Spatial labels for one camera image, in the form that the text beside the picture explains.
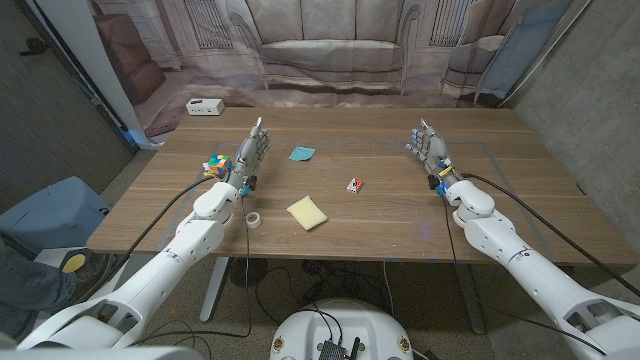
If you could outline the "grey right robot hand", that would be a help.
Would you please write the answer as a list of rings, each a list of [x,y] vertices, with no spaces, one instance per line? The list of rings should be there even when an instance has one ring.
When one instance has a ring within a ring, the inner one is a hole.
[[[411,139],[406,149],[423,163],[431,190],[444,196],[452,185],[463,180],[454,167],[445,141],[425,118],[421,119],[420,128],[412,130]]]

